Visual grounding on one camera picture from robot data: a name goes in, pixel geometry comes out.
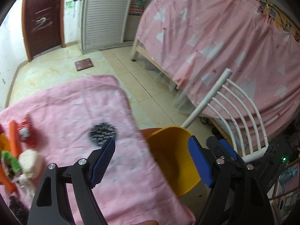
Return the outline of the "small orange box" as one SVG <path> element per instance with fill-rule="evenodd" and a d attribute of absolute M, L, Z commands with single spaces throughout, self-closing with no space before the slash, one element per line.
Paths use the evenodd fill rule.
<path fill-rule="evenodd" d="M 1 164 L 0 164 L 0 180 L 1 180 L 1 184 L 4 185 L 4 187 L 10 194 L 14 193 L 17 190 L 16 185 L 11 183 L 7 178 Z"/>

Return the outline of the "black electronic device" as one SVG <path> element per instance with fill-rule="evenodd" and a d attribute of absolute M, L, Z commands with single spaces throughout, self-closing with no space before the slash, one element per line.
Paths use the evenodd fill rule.
<path fill-rule="evenodd" d="M 263 177 L 274 177 L 284 168 L 291 154 L 291 146 L 284 136 L 271 140 L 260 165 Z"/>

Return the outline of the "long orange box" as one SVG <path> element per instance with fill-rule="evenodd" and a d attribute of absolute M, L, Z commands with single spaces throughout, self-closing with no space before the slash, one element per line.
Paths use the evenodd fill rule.
<path fill-rule="evenodd" d="M 10 153 L 15 158 L 18 158 L 19 155 L 21 154 L 21 145 L 20 145 L 19 133 L 17 130 L 17 123 L 14 120 L 12 120 L 9 123 L 9 145 L 10 145 Z"/>

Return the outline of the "red snack wrapper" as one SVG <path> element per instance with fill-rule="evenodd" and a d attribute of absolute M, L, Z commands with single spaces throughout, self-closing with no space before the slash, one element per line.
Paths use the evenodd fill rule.
<path fill-rule="evenodd" d="M 28 147 L 36 147 L 37 135 L 30 114 L 27 114 L 24 117 L 24 121 L 17 125 L 17 130 L 22 142 L 24 142 Z"/>

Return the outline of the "black white pinecone ball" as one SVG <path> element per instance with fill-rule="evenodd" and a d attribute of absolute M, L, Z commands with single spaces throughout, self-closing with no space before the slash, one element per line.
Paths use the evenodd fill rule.
<path fill-rule="evenodd" d="M 105 144 L 107 139 L 118 138 L 118 130 L 115 126 L 107 122 L 102 122 L 94 125 L 88 132 L 88 138 L 92 144 L 99 146 L 100 148 Z"/>

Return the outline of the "pink table cloth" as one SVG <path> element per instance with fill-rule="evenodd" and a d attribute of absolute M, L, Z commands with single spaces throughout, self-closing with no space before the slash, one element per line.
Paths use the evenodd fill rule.
<path fill-rule="evenodd" d="M 68 166 L 113 137 L 116 148 L 94 197 L 109 224 L 194 224 L 167 183 L 136 126 L 125 91 L 111 75 L 76 79 L 40 91 L 1 111 L 1 125 L 30 116 L 45 164 Z"/>

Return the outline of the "pink bed curtain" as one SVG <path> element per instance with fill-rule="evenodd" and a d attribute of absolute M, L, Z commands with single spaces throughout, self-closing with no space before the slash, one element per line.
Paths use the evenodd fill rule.
<path fill-rule="evenodd" d="M 136 38 L 197 106 L 225 69 L 253 100 L 273 136 L 299 113 L 299 43 L 255 0 L 152 0 Z"/>

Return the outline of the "dark red door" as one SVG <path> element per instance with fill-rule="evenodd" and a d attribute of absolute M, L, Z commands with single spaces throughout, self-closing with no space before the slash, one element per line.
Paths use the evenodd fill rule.
<path fill-rule="evenodd" d="M 28 61 L 57 47 L 65 47 L 65 0 L 23 0 L 21 23 Z"/>

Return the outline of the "white louvered wardrobe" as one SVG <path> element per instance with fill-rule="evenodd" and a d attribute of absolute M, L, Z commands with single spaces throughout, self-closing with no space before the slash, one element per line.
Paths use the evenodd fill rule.
<path fill-rule="evenodd" d="M 81 51 L 110 49 L 124 44 L 131 0 L 82 0 Z"/>

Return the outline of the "wooden bed frame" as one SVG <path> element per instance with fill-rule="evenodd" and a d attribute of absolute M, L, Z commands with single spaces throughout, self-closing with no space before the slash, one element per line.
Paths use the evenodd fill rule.
<path fill-rule="evenodd" d="M 172 77 L 151 58 L 145 46 L 135 38 L 130 52 L 130 60 L 136 62 L 139 55 L 145 58 L 144 68 L 146 71 L 155 73 L 155 80 L 166 84 L 170 92 L 178 91 L 177 84 L 173 82 Z"/>

